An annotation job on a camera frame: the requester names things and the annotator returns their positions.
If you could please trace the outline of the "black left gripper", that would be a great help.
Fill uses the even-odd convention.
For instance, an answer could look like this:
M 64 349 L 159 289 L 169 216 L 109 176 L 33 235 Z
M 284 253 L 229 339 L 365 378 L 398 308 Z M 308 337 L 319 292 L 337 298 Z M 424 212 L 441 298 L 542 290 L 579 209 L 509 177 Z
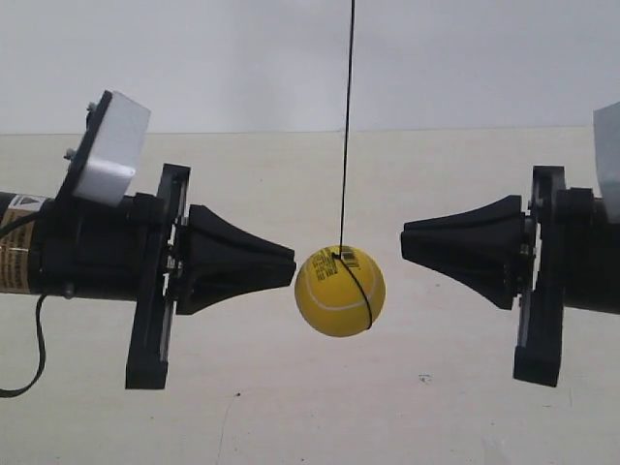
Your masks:
M 173 228 L 185 213 L 190 172 L 188 167 L 165 164 L 153 199 L 126 362 L 126 389 L 166 386 L 174 309 L 166 277 L 179 270 Z M 274 275 L 218 273 L 198 277 L 183 284 L 177 315 L 194 315 L 227 299 L 291 284 L 296 271 L 294 250 L 244 231 L 204 205 L 190 205 L 187 228 L 187 271 L 256 267 Z

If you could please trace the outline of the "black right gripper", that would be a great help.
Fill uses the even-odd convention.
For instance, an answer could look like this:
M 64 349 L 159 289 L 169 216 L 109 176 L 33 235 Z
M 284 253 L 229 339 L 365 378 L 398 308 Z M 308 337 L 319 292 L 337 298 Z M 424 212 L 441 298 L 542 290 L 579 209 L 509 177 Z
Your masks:
M 512 376 L 545 387 L 558 384 L 563 350 L 564 297 L 570 228 L 591 220 L 590 188 L 567 188 L 560 166 L 533 168 L 532 194 L 525 219 L 525 279 Z M 438 272 L 511 310 L 518 294 L 519 251 L 524 230 L 521 197 L 448 216 L 416 220 L 400 235 L 405 261 Z M 456 256 L 444 256 L 453 252 Z

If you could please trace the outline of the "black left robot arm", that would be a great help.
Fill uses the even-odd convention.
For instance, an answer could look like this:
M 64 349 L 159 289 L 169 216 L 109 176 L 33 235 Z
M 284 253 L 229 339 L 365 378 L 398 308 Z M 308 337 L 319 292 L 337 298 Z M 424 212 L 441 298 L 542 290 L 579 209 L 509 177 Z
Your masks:
M 128 389 L 165 386 L 174 316 L 287 287 L 295 275 L 293 250 L 188 204 L 189 176 L 164 165 L 155 194 L 116 206 L 1 196 L 3 293 L 135 303 Z

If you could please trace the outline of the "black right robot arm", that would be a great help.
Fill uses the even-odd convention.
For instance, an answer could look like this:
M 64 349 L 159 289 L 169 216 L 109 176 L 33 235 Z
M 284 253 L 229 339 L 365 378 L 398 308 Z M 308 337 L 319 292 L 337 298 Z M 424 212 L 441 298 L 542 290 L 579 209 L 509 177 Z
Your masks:
M 442 273 L 496 307 L 519 304 L 514 379 L 558 384 L 564 309 L 619 312 L 619 226 L 589 188 L 569 188 L 560 166 L 533 168 L 532 197 L 409 222 L 404 260 Z

